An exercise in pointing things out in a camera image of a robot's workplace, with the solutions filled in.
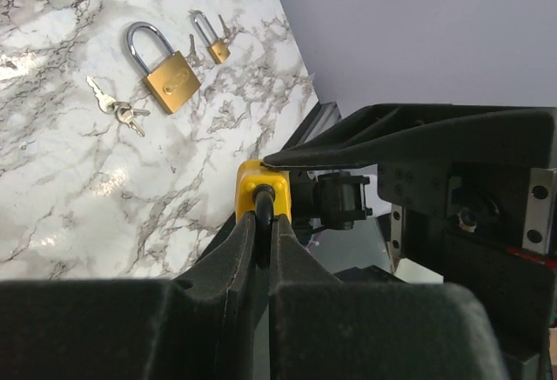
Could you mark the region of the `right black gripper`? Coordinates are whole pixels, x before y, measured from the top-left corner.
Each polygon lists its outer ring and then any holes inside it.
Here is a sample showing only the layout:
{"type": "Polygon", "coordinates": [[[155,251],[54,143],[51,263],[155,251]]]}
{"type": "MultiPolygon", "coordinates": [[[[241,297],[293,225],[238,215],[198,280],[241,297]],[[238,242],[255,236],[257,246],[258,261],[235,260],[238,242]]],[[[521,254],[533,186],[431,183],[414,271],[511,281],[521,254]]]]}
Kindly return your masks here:
{"type": "Polygon", "coordinates": [[[277,170],[380,163],[392,270],[408,258],[466,287],[500,327],[556,325],[554,108],[376,104],[263,162],[277,170]]]}

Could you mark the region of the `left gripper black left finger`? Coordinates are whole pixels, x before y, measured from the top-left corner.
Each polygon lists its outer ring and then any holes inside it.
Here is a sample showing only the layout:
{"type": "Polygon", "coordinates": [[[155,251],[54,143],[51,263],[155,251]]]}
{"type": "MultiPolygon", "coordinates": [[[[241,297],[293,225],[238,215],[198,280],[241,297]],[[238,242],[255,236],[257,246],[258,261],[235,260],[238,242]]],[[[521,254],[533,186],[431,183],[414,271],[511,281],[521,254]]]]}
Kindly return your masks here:
{"type": "Polygon", "coordinates": [[[1,285],[4,379],[248,379],[255,216],[176,279],[1,285]]]}

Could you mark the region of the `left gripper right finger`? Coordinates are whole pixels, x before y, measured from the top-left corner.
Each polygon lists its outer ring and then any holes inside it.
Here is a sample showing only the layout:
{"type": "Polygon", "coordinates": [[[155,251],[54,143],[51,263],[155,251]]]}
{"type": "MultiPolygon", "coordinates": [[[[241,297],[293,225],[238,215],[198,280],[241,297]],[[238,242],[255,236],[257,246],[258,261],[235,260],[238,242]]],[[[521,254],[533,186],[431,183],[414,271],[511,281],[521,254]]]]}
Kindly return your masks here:
{"type": "Polygon", "coordinates": [[[505,379],[487,314],[455,284],[343,283],[272,226],[274,379],[505,379]]]}

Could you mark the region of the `small yellow padlock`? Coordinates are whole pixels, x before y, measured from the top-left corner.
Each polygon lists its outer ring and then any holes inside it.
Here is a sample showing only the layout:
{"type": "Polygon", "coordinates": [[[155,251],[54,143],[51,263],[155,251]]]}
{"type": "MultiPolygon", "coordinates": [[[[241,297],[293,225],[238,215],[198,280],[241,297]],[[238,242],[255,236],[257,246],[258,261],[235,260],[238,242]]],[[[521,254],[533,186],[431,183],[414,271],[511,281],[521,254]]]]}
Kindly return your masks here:
{"type": "Polygon", "coordinates": [[[292,222],[289,172],[271,170],[260,160],[244,161],[237,172],[234,206],[236,223],[245,213],[254,214],[256,261],[260,268],[268,268],[273,222],[282,215],[292,222]]]}

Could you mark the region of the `small brass padlock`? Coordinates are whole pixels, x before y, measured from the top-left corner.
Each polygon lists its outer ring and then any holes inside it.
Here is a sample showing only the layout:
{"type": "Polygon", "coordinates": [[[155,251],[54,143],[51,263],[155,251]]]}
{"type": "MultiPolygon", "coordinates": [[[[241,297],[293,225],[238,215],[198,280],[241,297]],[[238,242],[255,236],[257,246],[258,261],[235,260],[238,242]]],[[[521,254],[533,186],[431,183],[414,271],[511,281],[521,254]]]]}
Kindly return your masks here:
{"type": "Polygon", "coordinates": [[[230,50],[224,40],[216,33],[206,14],[201,10],[194,10],[191,13],[191,18],[213,61],[216,64],[224,63],[230,56],[230,50]]]}

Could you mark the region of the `large brass padlock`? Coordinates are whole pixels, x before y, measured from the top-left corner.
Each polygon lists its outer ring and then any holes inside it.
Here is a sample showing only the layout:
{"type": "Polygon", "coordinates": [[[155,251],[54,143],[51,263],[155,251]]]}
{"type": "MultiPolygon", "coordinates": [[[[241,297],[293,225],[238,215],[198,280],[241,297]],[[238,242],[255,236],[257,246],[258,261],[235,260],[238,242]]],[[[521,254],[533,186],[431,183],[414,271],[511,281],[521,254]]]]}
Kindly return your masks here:
{"type": "Polygon", "coordinates": [[[174,50],[154,25],[147,22],[132,23],[126,30],[125,42],[132,59],[144,73],[144,85],[167,114],[176,113],[201,87],[198,77],[182,53],[174,50]],[[152,33],[168,52],[167,57],[154,70],[148,68],[135,47],[134,36],[140,30],[152,33]]]}

